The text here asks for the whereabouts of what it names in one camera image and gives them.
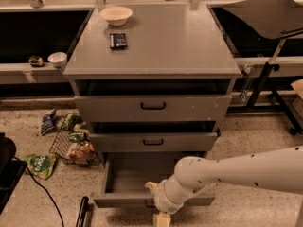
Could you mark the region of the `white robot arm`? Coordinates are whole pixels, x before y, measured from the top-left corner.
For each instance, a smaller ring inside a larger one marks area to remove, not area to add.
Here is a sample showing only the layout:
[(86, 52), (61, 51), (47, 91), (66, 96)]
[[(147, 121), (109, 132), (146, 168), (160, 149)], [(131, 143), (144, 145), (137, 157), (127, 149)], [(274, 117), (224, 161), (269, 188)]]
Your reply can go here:
[(145, 183), (158, 210), (153, 215), (153, 227), (169, 227), (171, 216), (186, 201), (200, 196), (216, 183), (300, 194), (303, 148), (283, 148), (221, 160), (194, 156), (180, 159), (168, 179)]

